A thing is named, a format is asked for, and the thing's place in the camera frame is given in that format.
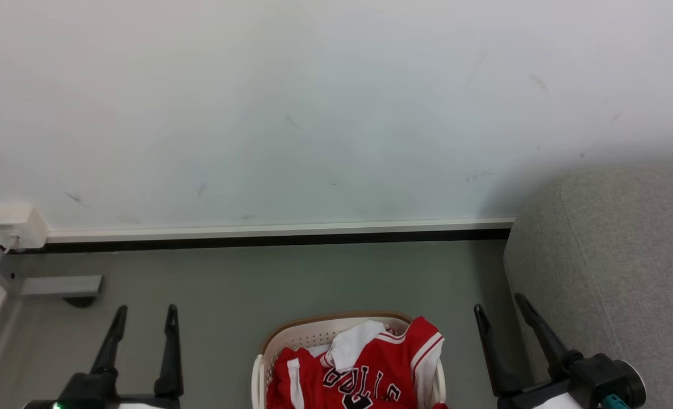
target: jersey lettering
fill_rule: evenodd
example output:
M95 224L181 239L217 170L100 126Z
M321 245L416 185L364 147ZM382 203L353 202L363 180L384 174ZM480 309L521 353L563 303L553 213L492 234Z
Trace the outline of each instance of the jersey lettering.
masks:
M374 382L374 399L378 399L378 394L379 394L379 383L381 382L381 378L384 377L384 374L382 371L378 370L377 371L377 380Z
M395 384L389 383L389 388L386 389L386 394L389 396L390 401L398 402L402 391L400 391Z
M361 383L362 386L359 388L359 394L369 398L369 395L372 394L372 393L370 391L366 391L366 389L367 389L367 375L369 375L369 367L366 366L366 365L362 365L362 383Z
M336 368L329 369L329 371L326 372L326 375L324 375L324 386L326 386L326 388L331 388L348 373L349 372L339 372Z
M352 394L354 389L357 388L357 378L359 377L359 370L357 368L352 369L352 377L346 379L343 385L339 386L338 391L343 394Z

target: gray fabric upholstery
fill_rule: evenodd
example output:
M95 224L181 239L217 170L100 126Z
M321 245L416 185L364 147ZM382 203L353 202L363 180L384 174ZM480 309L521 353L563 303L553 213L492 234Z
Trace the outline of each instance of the gray fabric upholstery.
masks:
M645 407L673 407L673 165L590 170L547 186L513 225L505 271L567 347L632 363ZM523 331L533 373L546 379Z

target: gray floor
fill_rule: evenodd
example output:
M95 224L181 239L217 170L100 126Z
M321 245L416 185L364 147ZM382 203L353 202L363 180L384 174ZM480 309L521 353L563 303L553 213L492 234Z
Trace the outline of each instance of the gray floor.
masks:
M253 360L272 329L362 309L424 315L446 339L448 404L495 407L472 308L482 303L498 331L520 339L504 246L441 241L15 256L32 277L104 274L105 285L88 309L58 299L12 301L20 313L0 362L0 408L53 399L72 373L89 370L121 304L129 314L116 363L118 390L149 393L170 303L180 312L183 408L250 407ZM523 346L508 347L527 370Z

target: clothing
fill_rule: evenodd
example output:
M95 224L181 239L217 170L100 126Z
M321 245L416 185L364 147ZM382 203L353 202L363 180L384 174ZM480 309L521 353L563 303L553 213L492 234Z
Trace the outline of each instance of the clothing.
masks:
M284 349L273 368L268 409L430 409L444 339L424 318L395 336L366 321L328 351Z

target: laundry basket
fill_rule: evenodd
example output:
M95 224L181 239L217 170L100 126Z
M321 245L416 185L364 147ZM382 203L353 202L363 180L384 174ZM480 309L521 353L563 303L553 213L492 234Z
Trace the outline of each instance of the laundry basket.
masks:
M263 352L256 357L253 363L253 374L250 378L250 398L253 402L253 409L266 408L266 391L273 379L273 365L285 347L295 350L301 347L331 344L336 334L367 319L388 324L397 335L403 334L412 321L408 316L390 311L360 311L302 319L276 329L268 337ZM430 406L444 401L445 372L442 370L442 362L438 362Z

